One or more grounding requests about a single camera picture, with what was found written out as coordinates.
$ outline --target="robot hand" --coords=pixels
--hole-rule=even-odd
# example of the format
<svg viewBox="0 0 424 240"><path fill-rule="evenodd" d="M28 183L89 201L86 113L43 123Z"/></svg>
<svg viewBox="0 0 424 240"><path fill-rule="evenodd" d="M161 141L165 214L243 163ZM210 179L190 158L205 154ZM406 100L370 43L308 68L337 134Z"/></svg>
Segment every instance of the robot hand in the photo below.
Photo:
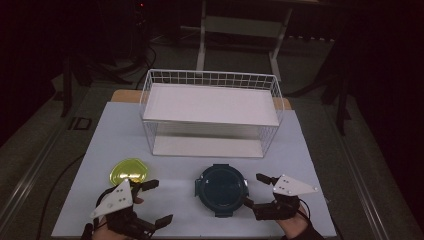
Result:
<svg viewBox="0 0 424 240"><path fill-rule="evenodd" d="M298 194L316 192L313 188L296 179L282 175L279 178L256 174L256 179L267 185L272 184L275 200L270 203L255 204L251 199L245 198L244 205L251 208L256 220L285 220L296 215L300 207Z"/></svg>
<svg viewBox="0 0 424 240"><path fill-rule="evenodd" d="M94 218L93 224L86 225L81 240L91 239L93 230L102 226L99 225L98 220L98 217L102 215L106 218L103 224L107 224L109 230L132 239L150 239L156 230L171 223L173 215L158 219L152 224L137 217L133 211L133 203L137 199L139 190L147 191L157 186L159 186L158 180L135 183L126 179L119 186L107 189L99 197L96 209L91 214Z"/></svg>

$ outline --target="dark blue lid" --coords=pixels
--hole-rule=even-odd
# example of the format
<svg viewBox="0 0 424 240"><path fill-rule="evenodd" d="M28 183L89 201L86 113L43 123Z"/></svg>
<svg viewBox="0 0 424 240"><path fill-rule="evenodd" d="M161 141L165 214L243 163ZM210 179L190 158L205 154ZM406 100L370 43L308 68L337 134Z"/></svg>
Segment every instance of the dark blue lid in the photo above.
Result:
<svg viewBox="0 0 424 240"><path fill-rule="evenodd" d="M237 169L228 164L214 164L196 180L195 195L216 217L231 217L243 205L248 189Z"/></svg>

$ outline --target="dark floor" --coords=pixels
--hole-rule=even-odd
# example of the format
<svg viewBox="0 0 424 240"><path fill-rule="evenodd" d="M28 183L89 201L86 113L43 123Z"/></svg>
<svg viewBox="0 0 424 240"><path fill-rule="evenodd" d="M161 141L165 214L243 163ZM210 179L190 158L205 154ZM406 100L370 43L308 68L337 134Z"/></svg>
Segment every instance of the dark floor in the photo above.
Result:
<svg viewBox="0 0 424 240"><path fill-rule="evenodd" d="M157 38L151 44L156 52L154 67L194 70L198 49L192 47L190 36L187 38L187 44L180 46L166 45L167 39ZM311 83L331 46L332 43L322 41L286 40L278 57L283 92L292 92ZM153 52L148 51L152 60ZM207 49L205 70L271 71L267 52L222 48ZM31 164L35 160L42 158L44 161L33 177L34 184L30 184L32 190L27 192L26 200L14 206L16 215L12 214L6 224L2 223L7 231L2 233L1 239L28 239L36 235L43 204L53 182L70 162L85 152L113 92L134 88L144 71L123 76L134 82L131 86L114 84L93 74L96 78L91 87L75 87L74 107L68 118L60 118L60 101L49 100L0 149L2 196L12 196L15 187L22 184L19 180L29 174L29 169L34 170ZM355 99L348 98L351 120L345 121L346 136L341 136L334 124L336 105L321 104L322 92L319 88L289 100L298 115L330 213L344 239L424 239ZM93 124L87 131L67 130L72 117L91 118ZM79 162L73 165L55 187L43 220L42 239L52 239L51 231L78 165ZM3 197L0 206L6 204L8 197Z"/></svg>

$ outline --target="cable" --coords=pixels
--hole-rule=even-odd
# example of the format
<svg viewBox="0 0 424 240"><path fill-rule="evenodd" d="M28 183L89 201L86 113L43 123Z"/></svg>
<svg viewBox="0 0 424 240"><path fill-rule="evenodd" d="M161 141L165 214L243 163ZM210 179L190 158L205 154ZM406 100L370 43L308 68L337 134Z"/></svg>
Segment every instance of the cable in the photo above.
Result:
<svg viewBox="0 0 424 240"><path fill-rule="evenodd" d="M306 216L306 214L304 214L302 211L297 210L297 213L300 214L307 222L308 224L312 225L311 219L309 219L308 216Z"/></svg>
<svg viewBox="0 0 424 240"><path fill-rule="evenodd" d="M50 201L50 197L53 193L53 190L55 189L57 183L59 182L59 180L62 178L63 174L65 174L65 172L72 167L72 165L74 165L76 162L78 162L79 160L81 160L84 157L85 153L82 154L81 156L77 157L75 160L73 160L70 164L68 164L68 166L66 166L66 168L59 174L59 177L56 179L56 181L53 183L53 186L50 189L49 194L47 195L47 199L44 202L44 206L43 206L43 211L41 212L41 218L40 218L40 223L38 224L38 231L37 231L37 237L36 240L39 240L41 237L41 229L43 228L43 221L44 221L44 216L46 215L46 210L47 210L47 206L49 204Z"/></svg>
<svg viewBox="0 0 424 240"><path fill-rule="evenodd" d="M115 74L122 75L122 74L125 74L125 73L128 73L128 72L131 72L131 71L136 71L137 69L141 68L142 62L143 62L142 57L137 56L137 58L129 66L118 68L118 69L110 68L108 70L115 73Z"/></svg>
<svg viewBox="0 0 424 240"><path fill-rule="evenodd" d="M310 208L309 208L309 206L308 206L308 204L305 202L305 201L303 201L302 199L299 199L303 204L305 204L305 206L306 206L306 208L308 209L308 218L309 219L311 219L311 210L310 210Z"/></svg>
<svg viewBox="0 0 424 240"><path fill-rule="evenodd" d="M140 85L140 83L143 81L144 77L146 76L147 72L153 68L153 64L155 64L156 61L156 56L157 53L156 51L150 46L147 46L148 49L150 49L153 52L153 60L150 63L149 59L146 57L146 65L147 65L147 70L143 73L143 75L141 75L140 79L138 80L137 84L135 85L135 90L138 90L138 86Z"/></svg>
<svg viewBox="0 0 424 240"><path fill-rule="evenodd" d="M200 30L196 30L196 31L193 31L192 33L188 33L185 36L180 37L178 40L181 41L181 40L184 40L186 38L189 38L189 37L194 36L194 35L199 34L199 33L200 33ZM165 41L162 41L162 42L159 41L161 38L165 38ZM166 38L165 34L154 37L154 38L150 39L149 42L154 43L154 44L158 44L158 45L172 45L172 44L174 44L174 42L172 40L169 40L169 39Z"/></svg>
<svg viewBox="0 0 424 240"><path fill-rule="evenodd" d="M94 231L96 231L97 229L99 229L99 228L101 228L101 227L103 227L104 225L106 225L107 224L107 221L105 221L104 223L102 223L102 225L100 225L100 226L98 226L98 227L95 227L94 228Z"/></svg>

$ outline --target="wire rack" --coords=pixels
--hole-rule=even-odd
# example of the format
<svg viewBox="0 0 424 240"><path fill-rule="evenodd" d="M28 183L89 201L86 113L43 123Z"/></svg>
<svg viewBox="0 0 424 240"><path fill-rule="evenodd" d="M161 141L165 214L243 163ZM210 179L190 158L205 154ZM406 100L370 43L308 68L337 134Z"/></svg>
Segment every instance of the wire rack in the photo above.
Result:
<svg viewBox="0 0 424 240"><path fill-rule="evenodd" d="M146 109L149 93L153 83L162 84L189 84L222 88L243 88L255 90L268 90L273 98L274 107L278 121L281 125L284 116L284 101L280 91L278 80L274 75L238 73L238 72L216 72L216 71L188 71L188 70L164 70L151 69L148 71L140 98L140 116ZM153 152L158 122L143 121L150 150ZM263 155L271 145L272 139L278 127L261 126L259 139Z"/></svg>

